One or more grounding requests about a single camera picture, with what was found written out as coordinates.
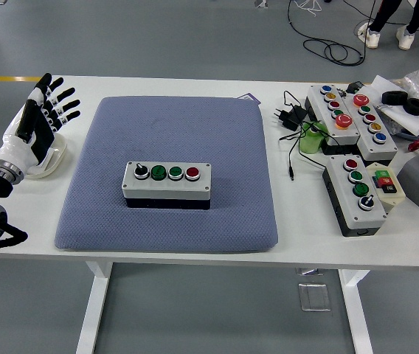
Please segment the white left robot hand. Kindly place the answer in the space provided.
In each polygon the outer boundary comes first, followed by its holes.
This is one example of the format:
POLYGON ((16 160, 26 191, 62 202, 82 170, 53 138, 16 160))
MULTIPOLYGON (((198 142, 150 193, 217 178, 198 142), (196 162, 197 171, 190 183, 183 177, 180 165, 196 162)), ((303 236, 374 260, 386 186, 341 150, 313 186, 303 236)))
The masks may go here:
POLYGON ((28 96, 22 112, 18 113, 4 132, 0 147, 0 172, 10 173, 18 181, 26 172, 40 165, 55 141, 56 133, 70 120, 80 116, 76 109, 79 100, 60 103, 75 93, 71 87, 57 90, 64 79, 53 79, 46 73, 28 96))

